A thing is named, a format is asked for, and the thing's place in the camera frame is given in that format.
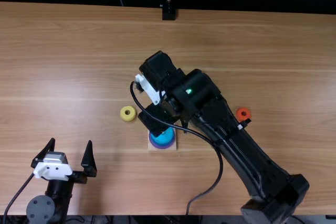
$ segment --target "wooden table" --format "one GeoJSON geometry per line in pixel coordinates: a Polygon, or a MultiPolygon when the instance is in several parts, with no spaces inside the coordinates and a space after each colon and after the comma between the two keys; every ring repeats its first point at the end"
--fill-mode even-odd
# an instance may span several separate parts
{"type": "MultiPolygon", "coordinates": [[[[93,141],[98,176],[76,185],[69,214],[181,215],[210,186],[218,160],[178,134],[174,153],[148,153],[147,130],[119,117],[129,84],[162,50],[185,72],[205,71],[232,110],[251,109],[248,132],[288,172],[310,183],[297,214],[336,210],[336,16],[0,3],[0,209],[56,139],[80,169],[93,141]]],[[[11,208],[25,214],[47,183],[33,179],[11,208]]],[[[225,162],[222,181],[191,214],[238,215],[249,199],[225,162]]]]}

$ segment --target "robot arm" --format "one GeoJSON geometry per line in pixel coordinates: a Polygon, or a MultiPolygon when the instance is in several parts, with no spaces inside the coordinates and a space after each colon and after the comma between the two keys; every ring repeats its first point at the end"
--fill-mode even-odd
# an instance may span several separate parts
{"type": "Polygon", "coordinates": [[[87,144],[81,162],[83,171],[72,170],[65,153],[54,152],[54,148],[55,139],[52,138],[31,163],[35,177],[49,182],[45,195],[33,198],[27,206],[30,224],[64,223],[74,184],[86,184],[88,177],[97,175],[91,141],[87,144]]]}
{"type": "MultiPolygon", "coordinates": [[[[251,197],[241,208],[248,223],[280,224],[294,213],[309,183],[301,174],[289,175],[267,156],[244,129],[250,119],[235,119],[209,76],[198,69],[185,75],[161,51],[139,69],[142,75],[136,77],[137,88],[153,101],[146,110],[169,123],[194,124],[240,176],[251,197]]],[[[156,136],[167,129],[143,112],[139,119],[156,136]]]]}

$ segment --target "blue ring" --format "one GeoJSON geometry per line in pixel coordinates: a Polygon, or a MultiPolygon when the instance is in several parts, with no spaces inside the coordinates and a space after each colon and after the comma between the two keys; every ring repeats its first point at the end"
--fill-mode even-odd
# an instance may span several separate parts
{"type": "Polygon", "coordinates": [[[173,128],[169,127],[160,136],[155,137],[152,133],[149,133],[149,141],[158,149],[167,149],[172,146],[175,141],[175,133],[173,128]]]}

